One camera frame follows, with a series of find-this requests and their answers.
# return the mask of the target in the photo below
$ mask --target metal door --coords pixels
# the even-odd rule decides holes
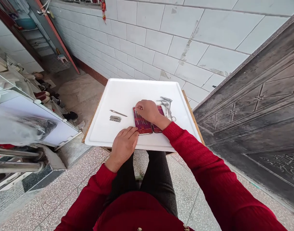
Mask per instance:
[[[52,40],[53,44],[58,48],[61,53],[64,53],[68,58],[69,61],[74,66],[76,72],[80,74],[78,68],[76,67],[72,57],[70,56],[68,50],[66,49],[63,41],[61,40],[56,28],[54,27],[50,17],[45,13],[43,15],[38,15],[37,11],[41,11],[43,8],[42,3],[40,0],[26,0],[27,3],[30,5],[31,10],[36,15],[37,19],[40,21],[42,27],[44,28],[45,32],[48,34],[50,39]]]
[[[294,16],[195,111],[205,144],[294,208]]]

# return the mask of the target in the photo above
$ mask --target white plastic tray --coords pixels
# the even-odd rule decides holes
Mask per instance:
[[[199,141],[199,135],[181,88],[177,82],[109,79],[103,92],[97,111],[85,138],[85,144],[92,146],[112,147],[118,132],[129,126],[134,126],[132,108],[142,99],[156,102],[160,96],[172,99],[172,116],[176,117],[176,124],[186,129]],[[117,111],[128,117],[118,115]],[[110,121],[110,116],[121,117],[121,122]],[[172,151],[175,149],[162,133],[140,135],[136,149]]]

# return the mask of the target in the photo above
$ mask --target surgical scissors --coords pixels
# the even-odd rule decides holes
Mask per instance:
[[[172,112],[171,112],[171,110],[170,110],[169,104],[168,104],[168,103],[164,104],[164,103],[162,102],[161,105],[163,105],[163,106],[166,108],[166,112],[165,112],[166,117],[167,117],[170,121],[175,122],[175,121],[176,121],[176,117],[172,116]]]

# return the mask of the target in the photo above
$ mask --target red shoe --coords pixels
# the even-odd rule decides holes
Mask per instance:
[[[38,92],[38,93],[34,93],[36,99],[39,99],[42,96],[50,96],[50,93],[48,93],[47,91],[42,91],[42,92]]]
[[[50,97],[46,95],[38,97],[37,99],[41,100],[42,103],[47,103],[50,101]]]

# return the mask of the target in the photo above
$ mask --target white tiled wall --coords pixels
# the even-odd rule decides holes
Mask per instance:
[[[106,78],[176,81],[194,109],[293,13],[294,0],[53,0],[70,51]]]
[[[0,48],[14,61],[20,63],[28,73],[41,72],[43,69],[0,20]]]

